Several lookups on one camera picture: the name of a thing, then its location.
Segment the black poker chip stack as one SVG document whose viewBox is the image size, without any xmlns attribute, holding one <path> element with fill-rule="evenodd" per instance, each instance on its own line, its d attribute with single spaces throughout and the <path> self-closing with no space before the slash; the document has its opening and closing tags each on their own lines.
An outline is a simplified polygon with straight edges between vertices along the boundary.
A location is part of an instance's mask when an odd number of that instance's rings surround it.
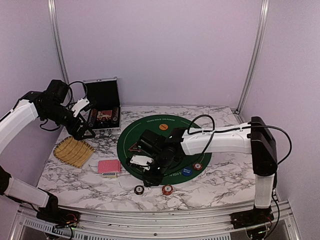
<svg viewBox="0 0 320 240">
<path fill-rule="evenodd" d="M 142 195 L 144 193 L 144 191 L 145 191 L 145 188 L 142 185 L 137 185 L 134 188 L 134 193 L 136 195 Z"/>
</svg>

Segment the red poker chip stack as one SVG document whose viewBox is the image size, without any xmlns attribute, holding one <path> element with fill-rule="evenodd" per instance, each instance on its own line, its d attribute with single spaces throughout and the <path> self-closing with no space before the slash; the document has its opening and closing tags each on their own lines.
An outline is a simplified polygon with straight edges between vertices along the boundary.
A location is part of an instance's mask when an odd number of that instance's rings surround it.
<svg viewBox="0 0 320 240">
<path fill-rule="evenodd" d="M 162 194 L 165 195 L 165 196 L 169 196 L 173 193 L 173 186 L 170 185 L 170 184 L 167 184 L 167 185 L 164 185 L 162 187 Z"/>
</svg>

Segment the triangular all-in button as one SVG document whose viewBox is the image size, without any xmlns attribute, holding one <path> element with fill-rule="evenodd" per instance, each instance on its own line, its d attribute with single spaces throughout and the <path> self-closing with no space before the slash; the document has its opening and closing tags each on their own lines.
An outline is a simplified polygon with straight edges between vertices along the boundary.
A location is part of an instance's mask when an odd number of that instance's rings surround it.
<svg viewBox="0 0 320 240">
<path fill-rule="evenodd" d="M 138 143 L 134 143 L 129 149 L 128 149 L 129 152 L 141 152 L 141 149 L 140 147 L 138 146 Z"/>
</svg>

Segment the blue small blind button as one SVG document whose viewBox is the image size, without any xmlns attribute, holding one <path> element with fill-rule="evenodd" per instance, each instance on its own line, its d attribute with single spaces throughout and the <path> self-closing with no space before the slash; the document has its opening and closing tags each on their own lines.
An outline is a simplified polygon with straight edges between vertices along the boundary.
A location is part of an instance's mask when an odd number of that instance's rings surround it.
<svg viewBox="0 0 320 240">
<path fill-rule="evenodd" d="M 185 177 L 189 177 L 193 174 L 193 170 L 190 167 L 185 167 L 181 170 L 181 174 Z"/>
</svg>

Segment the red-backed card deck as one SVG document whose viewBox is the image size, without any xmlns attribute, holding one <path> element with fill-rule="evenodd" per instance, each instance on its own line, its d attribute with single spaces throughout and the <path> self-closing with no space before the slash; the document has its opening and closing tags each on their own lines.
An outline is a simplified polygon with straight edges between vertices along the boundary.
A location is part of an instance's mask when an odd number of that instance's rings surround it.
<svg viewBox="0 0 320 240">
<path fill-rule="evenodd" d="M 100 160 L 98 162 L 98 173 L 120 173 L 121 162 L 117 159 Z"/>
</svg>

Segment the orange big blind button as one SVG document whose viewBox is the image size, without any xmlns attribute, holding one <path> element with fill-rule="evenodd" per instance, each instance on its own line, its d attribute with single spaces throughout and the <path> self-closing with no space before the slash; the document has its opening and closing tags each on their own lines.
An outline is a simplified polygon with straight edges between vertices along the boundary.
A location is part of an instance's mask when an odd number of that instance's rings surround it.
<svg viewBox="0 0 320 240">
<path fill-rule="evenodd" d="M 162 130 L 162 131 L 165 131 L 165 130 L 167 130 L 168 128 L 169 128 L 169 126 L 167 125 L 167 124 L 161 124 L 160 126 L 159 126 L 159 128 Z"/>
</svg>

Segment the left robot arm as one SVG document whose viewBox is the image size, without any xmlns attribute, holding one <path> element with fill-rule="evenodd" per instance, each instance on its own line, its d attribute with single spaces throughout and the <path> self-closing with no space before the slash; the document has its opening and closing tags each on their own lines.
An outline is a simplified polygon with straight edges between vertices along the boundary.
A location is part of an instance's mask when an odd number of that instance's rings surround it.
<svg viewBox="0 0 320 240">
<path fill-rule="evenodd" d="M 36 119 L 53 121 L 58 127 L 65 127 L 75 140 L 93 138 L 94 131 L 89 126 L 82 111 L 87 111 L 90 101 L 86 96 L 74 104 L 64 105 L 67 93 L 71 93 L 71 85 L 53 79 L 44 91 L 29 91 L 17 100 L 14 107 L 0 119 L 0 150 L 21 147 L 34 147 L 40 143 L 40 132 L 36 137 L 27 136 Z M 27 182 L 13 177 L 4 168 L 0 169 L 0 194 L 19 202 L 44 208 L 44 215 L 53 223 L 63 219 L 63 211 L 53 201 L 54 196 Z"/>
</svg>

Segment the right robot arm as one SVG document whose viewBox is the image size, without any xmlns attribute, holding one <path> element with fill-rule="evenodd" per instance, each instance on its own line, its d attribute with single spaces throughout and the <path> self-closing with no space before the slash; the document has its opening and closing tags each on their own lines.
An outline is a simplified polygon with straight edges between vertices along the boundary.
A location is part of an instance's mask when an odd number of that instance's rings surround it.
<svg viewBox="0 0 320 240">
<path fill-rule="evenodd" d="M 174 128 L 168 136 L 146 129 L 137 141 L 144 153 L 131 163 L 144 168 L 144 178 L 157 186 L 174 160 L 206 153 L 250 154 L 255 174 L 254 208 L 247 219 L 258 224 L 267 216 L 271 205 L 274 180 L 278 170 L 276 141 L 260 117 L 250 122 L 219 128 Z"/>
</svg>

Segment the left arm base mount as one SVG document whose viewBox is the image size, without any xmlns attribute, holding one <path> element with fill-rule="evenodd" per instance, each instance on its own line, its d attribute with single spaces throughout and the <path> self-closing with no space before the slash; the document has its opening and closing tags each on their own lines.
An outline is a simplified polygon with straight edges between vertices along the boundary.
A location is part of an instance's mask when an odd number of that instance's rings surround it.
<svg viewBox="0 0 320 240">
<path fill-rule="evenodd" d="M 40 220 L 56 224 L 56 228 L 76 227 L 80 213 L 60 207 L 40 207 L 36 217 Z"/>
</svg>

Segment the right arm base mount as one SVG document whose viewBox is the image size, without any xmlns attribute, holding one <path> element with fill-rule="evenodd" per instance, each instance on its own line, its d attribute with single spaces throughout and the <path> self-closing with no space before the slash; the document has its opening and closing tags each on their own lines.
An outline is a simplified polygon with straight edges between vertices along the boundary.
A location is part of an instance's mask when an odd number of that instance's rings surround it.
<svg viewBox="0 0 320 240">
<path fill-rule="evenodd" d="M 256 208 L 255 206 L 250 210 L 232 213 L 230 218 L 234 229 L 264 224 L 275 219 L 271 207 Z"/>
</svg>

